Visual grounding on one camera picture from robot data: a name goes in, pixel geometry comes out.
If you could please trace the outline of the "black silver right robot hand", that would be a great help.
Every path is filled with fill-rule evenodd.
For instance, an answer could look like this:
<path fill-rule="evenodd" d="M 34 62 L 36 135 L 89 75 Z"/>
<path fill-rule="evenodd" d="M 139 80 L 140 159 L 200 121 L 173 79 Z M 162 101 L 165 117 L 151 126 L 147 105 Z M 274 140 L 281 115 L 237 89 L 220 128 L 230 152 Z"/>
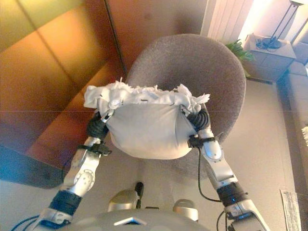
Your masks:
<path fill-rule="evenodd" d="M 196 132 L 211 128 L 210 116 L 206 107 L 202 107 L 196 114 L 184 113 L 184 111 L 182 113 L 186 116 Z"/>

